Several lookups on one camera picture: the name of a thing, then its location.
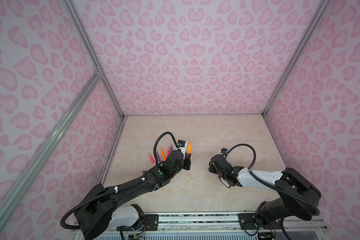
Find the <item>orange pen group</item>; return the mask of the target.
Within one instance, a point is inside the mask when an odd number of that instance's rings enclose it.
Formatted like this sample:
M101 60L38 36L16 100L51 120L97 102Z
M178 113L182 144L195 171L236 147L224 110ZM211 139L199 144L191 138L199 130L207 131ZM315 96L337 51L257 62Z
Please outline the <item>orange pen group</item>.
M162 148L162 161L163 162L166 161L166 152L165 152L164 148Z
M188 146L188 149L187 149L187 154L191 154L191 150L192 150L192 143L189 142L189 146Z

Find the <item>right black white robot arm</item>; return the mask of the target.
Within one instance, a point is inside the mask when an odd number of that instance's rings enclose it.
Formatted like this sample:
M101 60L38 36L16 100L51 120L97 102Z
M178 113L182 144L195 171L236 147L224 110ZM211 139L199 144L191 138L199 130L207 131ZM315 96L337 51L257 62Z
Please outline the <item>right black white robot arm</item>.
M310 221L313 216L321 214L318 204L321 192L305 177L293 168L284 171L255 171L228 163L225 155L212 157L209 172L218 175L220 180L228 183L228 187L254 187L273 191L279 198L260 203L252 216L251 223L259 228L266 228L276 220L297 217Z

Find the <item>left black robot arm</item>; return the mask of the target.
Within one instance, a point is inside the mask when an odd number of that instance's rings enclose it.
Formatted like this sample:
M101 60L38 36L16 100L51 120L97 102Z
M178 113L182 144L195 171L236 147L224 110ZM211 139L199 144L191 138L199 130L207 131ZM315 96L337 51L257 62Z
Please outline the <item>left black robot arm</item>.
M112 221L120 221L120 227L131 227L136 223L142 223L144 212L137 205L132 205L137 217L134 222L123 220L122 217L116 217L115 220L112 218L123 204L143 194L163 188L182 169L188 171L190 168L191 154L183 154L180 150L174 150L166 161L144 171L141 177L107 188L102 184L94 186L78 205L78 208L74 210L84 238L86 240L95 239L110 226Z

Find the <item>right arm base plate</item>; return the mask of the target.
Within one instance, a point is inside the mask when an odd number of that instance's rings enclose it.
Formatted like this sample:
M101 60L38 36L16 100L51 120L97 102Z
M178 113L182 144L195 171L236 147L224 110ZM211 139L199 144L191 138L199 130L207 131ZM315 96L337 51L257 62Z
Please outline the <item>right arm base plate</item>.
M258 226L256 224L254 213L239 213L238 221L240 224L241 230L257 230Z

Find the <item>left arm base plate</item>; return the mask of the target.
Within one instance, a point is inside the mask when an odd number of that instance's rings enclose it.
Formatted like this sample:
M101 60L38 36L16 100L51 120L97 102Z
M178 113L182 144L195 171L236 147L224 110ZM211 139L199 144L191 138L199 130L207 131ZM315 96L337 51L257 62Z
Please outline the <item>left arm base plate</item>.
M117 230L122 231L156 231L159 224L159 215L157 214L148 214L144 217L139 217L137 222L134 223L131 227L122 226L117 227Z

